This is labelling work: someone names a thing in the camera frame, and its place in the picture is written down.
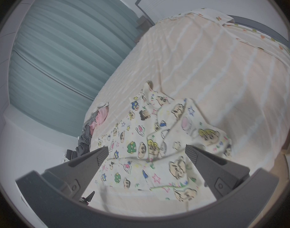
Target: mattress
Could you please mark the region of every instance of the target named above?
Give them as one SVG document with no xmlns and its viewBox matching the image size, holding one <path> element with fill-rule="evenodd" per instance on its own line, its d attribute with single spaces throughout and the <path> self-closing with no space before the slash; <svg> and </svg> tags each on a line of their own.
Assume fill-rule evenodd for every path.
<svg viewBox="0 0 290 228">
<path fill-rule="evenodd" d="M 109 78 L 85 120 L 97 105 L 109 102 L 98 137 L 109 132 L 131 107 L 148 80 L 173 99 L 191 98 L 207 123 L 232 140 L 232 160 L 270 170 L 290 127 L 290 51 L 263 33 L 235 25 L 233 18 L 200 9 L 158 21 Z M 160 216 L 207 205 L 208 188 L 190 202 L 159 201 L 150 191 L 118 191 L 95 176 L 84 195 L 96 191 L 91 207 L 128 216 Z"/>
</svg>

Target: teal curtain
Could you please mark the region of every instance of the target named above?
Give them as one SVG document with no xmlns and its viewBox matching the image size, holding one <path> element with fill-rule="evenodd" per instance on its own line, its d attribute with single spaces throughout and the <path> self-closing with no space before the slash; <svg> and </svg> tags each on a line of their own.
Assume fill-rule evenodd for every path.
<svg viewBox="0 0 290 228">
<path fill-rule="evenodd" d="M 10 103 L 79 136 L 92 101 L 135 46 L 137 19 L 119 0 L 36 0 L 12 50 Z"/>
</svg>

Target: star print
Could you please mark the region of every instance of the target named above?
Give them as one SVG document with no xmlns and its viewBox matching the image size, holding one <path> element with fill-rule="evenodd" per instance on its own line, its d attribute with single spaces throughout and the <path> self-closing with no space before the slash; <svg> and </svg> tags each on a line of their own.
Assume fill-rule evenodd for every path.
<svg viewBox="0 0 290 228">
<path fill-rule="evenodd" d="M 162 189 L 164 189 L 166 192 L 169 192 L 170 191 L 170 188 L 162 188 Z"/>
<path fill-rule="evenodd" d="M 160 184 L 161 178 L 159 178 L 156 174 L 154 174 L 152 178 L 154 179 L 154 183 L 158 182 L 158 184 Z"/>
<path fill-rule="evenodd" d="M 192 105 L 190 106 L 190 108 L 188 108 L 188 111 L 189 111 L 189 115 L 192 115 L 194 114 L 194 110 L 192 108 Z"/>
</svg>

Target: tiled wall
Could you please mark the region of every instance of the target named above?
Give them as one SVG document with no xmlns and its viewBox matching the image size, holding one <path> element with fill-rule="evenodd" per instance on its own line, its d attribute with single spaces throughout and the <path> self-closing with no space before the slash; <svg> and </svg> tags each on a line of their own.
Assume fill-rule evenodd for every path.
<svg viewBox="0 0 290 228">
<path fill-rule="evenodd" d="M 14 9 L 0 32 L 0 135 L 5 126 L 3 113 L 9 105 L 8 70 L 16 33 L 35 0 L 22 0 Z"/>
</svg>

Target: pink cloth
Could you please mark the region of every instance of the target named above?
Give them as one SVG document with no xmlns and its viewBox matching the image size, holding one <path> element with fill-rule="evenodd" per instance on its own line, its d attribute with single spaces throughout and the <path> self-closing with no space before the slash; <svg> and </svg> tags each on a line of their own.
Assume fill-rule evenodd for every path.
<svg viewBox="0 0 290 228">
<path fill-rule="evenodd" d="M 107 106 L 98 109 L 97 116 L 95 118 L 95 122 L 93 122 L 89 125 L 91 135 L 93 135 L 93 131 L 94 131 L 95 127 L 101 125 L 105 121 L 105 119 L 108 115 L 108 110 L 109 109 Z"/>
</svg>

